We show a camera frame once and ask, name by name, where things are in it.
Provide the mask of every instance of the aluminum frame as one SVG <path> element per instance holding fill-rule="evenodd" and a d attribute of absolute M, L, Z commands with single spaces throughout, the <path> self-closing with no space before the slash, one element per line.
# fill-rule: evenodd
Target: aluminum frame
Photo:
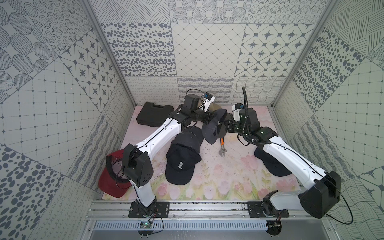
<path fill-rule="evenodd" d="M 97 221 L 137 221 L 146 218 L 128 218 L 128 213 L 133 200 L 94 200 L 85 216 L 86 225 L 80 240 L 89 240 Z M 262 216 L 250 218 L 248 211 L 244 208 L 246 201 L 236 200 L 170 200 L 168 218 L 163 218 L 164 223 L 174 220 L 271 220 L 272 218 Z M 323 217 L 317 219 L 304 210 L 289 210 L 290 217 L 284 220 L 318 220 L 327 230 L 329 239 L 340 240 L 336 224 L 333 219 Z"/>

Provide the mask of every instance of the star pattern tile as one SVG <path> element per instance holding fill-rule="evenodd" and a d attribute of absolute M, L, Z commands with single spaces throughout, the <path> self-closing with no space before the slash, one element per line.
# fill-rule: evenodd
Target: star pattern tile
<path fill-rule="evenodd" d="M 81 37 L 60 58 L 101 112 L 111 97 L 118 77 L 93 30 Z"/>
<path fill-rule="evenodd" d="M 287 77 L 314 24 L 247 24 L 235 76 Z"/>

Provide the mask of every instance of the patterned wall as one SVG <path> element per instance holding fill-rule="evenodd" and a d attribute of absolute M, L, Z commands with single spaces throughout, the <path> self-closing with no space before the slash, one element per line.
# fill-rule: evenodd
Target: patterned wall
<path fill-rule="evenodd" d="M 134 106 L 78 1 L 1 2 L 0 238 L 74 239 Z"/>
<path fill-rule="evenodd" d="M 384 1 L 340 1 L 275 106 L 291 146 L 342 177 L 344 239 L 384 237 L 383 49 Z"/>
<path fill-rule="evenodd" d="M 178 105 L 199 86 L 231 105 L 247 79 L 249 102 L 269 105 L 328 0 L 90 2 L 138 104 Z"/>

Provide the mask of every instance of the cap brim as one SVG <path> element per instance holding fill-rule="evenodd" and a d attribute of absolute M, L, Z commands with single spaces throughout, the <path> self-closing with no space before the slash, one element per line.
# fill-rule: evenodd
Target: cap brim
<path fill-rule="evenodd" d="M 281 162 L 259 147 L 255 150 L 255 157 L 262 160 L 268 171 L 277 177 L 284 177 L 291 174 L 291 171 L 289 171 Z"/>
<path fill-rule="evenodd" d="M 171 167 L 171 165 L 167 162 L 166 166 L 166 179 L 169 183 L 175 185 L 185 185 L 191 181 L 193 172 L 195 170 L 195 166 L 192 168 L 179 172 Z"/>
<path fill-rule="evenodd" d="M 107 171 L 107 168 L 104 168 L 99 178 L 100 190 L 102 190 L 103 192 L 113 197 L 119 198 L 119 197 L 122 197 L 128 191 L 128 188 L 132 184 L 130 182 L 127 182 L 127 183 L 117 183 L 117 185 L 122 189 L 116 186 L 115 180 L 111 178 L 111 176 Z"/>

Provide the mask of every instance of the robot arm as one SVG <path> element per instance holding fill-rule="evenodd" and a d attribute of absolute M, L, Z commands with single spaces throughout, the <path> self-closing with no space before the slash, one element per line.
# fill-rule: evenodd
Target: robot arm
<path fill-rule="evenodd" d="M 153 175 L 151 160 L 156 153 L 172 138 L 179 134 L 192 121 L 206 124 L 213 117 L 208 111 L 214 97 L 206 93 L 203 105 L 198 107 L 200 97 L 194 94 L 185 96 L 180 110 L 170 113 L 164 124 L 149 137 L 136 146 L 128 144 L 124 149 L 124 174 L 130 178 L 137 194 L 137 202 L 144 216 L 154 213 L 156 197 L 149 180 Z M 314 165 L 295 150 L 268 127 L 260 127 L 256 112 L 248 108 L 248 103 L 237 104 L 241 109 L 235 111 L 236 116 L 228 114 L 224 121 L 225 131 L 234 132 L 266 153 L 273 156 L 291 171 L 305 189 L 295 192 L 270 192 L 263 198 L 264 212 L 273 216 L 280 210 L 306 210 L 310 215 L 321 218 L 340 199 L 341 178 L 335 172 L 327 173 Z"/>
<path fill-rule="evenodd" d="M 144 216 L 153 214 L 156 207 L 156 197 L 153 194 L 149 180 L 153 175 L 151 160 L 157 152 L 192 121 L 208 123 L 212 118 L 208 111 L 215 97 L 206 93 L 201 100 L 194 94 L 185 96 L 184 104 L 170 113 L 169 118 L 150 136 L 135 146 L 128 144 L 124 148 L 123 172 L 130 178 L 130 182 L 137 194 L 137 202 L 144 212 Z"/>

